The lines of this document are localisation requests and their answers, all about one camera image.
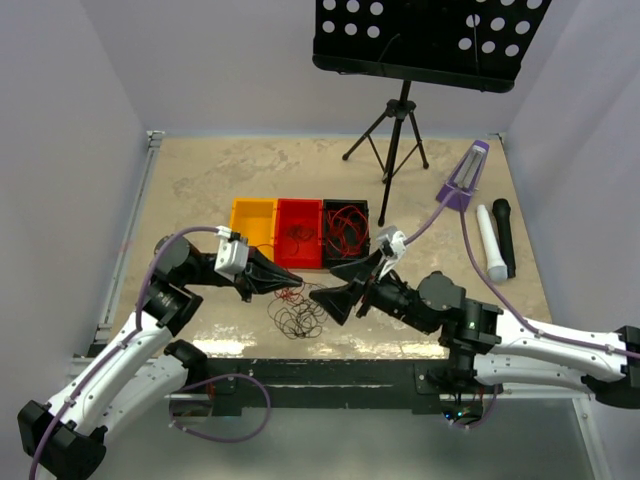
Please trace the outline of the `black plastic bin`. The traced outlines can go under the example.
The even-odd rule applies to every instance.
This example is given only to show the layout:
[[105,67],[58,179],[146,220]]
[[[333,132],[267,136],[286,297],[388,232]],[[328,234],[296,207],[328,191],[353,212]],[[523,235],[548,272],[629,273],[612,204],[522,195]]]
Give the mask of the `black plastic bin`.
[[326,269],[366,258],[370,253],[368,202],[324,199],[322,244]]

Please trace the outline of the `orange plastic bin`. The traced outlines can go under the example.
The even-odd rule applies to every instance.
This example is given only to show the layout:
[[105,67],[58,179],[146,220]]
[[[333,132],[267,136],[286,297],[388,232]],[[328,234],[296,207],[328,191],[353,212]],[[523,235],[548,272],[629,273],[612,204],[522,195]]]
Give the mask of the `orange plastic bin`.
[[269,260],[274,259],[276,198],[241,198],[232,203],[231,229],[240,232]]

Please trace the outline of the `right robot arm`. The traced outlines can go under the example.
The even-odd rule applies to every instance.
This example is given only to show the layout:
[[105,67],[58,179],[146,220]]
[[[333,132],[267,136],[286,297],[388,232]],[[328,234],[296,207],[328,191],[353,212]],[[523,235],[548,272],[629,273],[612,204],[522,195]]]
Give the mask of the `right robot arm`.
[[331,273],[344,285],[314,290],[311,297],[336,323],[376,309],[420,333],[438,334],[448,360],[431,378],[445,391],[533,384],[584,392],[610,407],[639,406],[636,327],[590,332],[518,318],[468,297],[440,271],[411,287],[383,264],[381,253]]

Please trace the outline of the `small brown cable clump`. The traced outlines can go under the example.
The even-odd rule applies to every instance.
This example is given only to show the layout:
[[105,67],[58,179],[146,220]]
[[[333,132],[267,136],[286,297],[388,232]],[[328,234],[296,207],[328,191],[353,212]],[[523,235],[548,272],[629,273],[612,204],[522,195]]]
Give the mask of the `small brown cable clump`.
[[320,258],[319,231],[315,227],[294,224],[287,228],[283,257],[289,263],[317,263]]

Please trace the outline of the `red plastic bin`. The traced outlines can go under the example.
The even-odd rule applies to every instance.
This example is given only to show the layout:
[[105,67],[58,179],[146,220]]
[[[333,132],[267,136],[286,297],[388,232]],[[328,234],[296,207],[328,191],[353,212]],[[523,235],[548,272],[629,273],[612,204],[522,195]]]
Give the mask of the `red plastic bin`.
[[287,269],[322,268],[322,201],[280,198],[275,225],[275,263]]

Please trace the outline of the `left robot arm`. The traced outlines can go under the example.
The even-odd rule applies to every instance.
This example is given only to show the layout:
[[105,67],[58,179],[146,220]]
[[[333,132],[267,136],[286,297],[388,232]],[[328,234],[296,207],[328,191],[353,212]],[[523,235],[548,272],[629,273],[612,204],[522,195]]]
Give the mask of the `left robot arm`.
[[205,385],[206,355],[177,337],[203,302],[189,286],[230,287],[248,302],[302,285],[240,233],[225,226],[209,231],[219,239],[214,253],[200,252],[185,230],[160,240],[134,309],[113,340],[61,391],[20,410],[29,478],[89,478],[108,444],[149,407]]

